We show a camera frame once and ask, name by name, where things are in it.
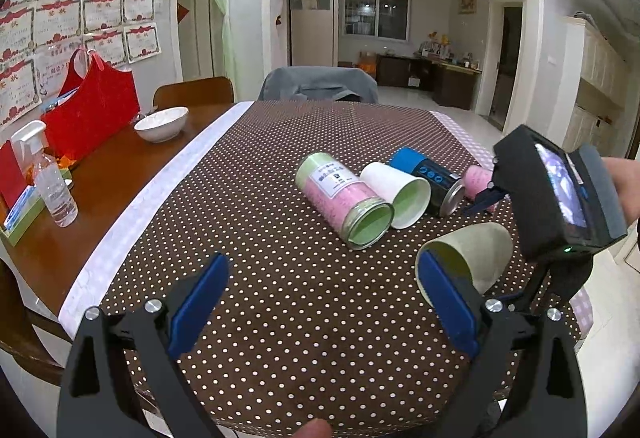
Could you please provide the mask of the right hand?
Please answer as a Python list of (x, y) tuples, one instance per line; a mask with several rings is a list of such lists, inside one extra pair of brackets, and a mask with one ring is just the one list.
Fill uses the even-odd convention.
[(638, 221), (640, 214), (640, 162), (611, 157), (605, 157), (603, 162), (612, 176), (627, 225), (630, 226)]

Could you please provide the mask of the left hand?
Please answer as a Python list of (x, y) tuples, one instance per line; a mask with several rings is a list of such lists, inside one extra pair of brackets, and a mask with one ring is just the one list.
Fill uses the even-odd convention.
[(291, 438), (331, 438), (332, 427), (331, 425), (322, 420), (322, 418), (315, 418), (309, 421), (299, 430), (296, 430)]

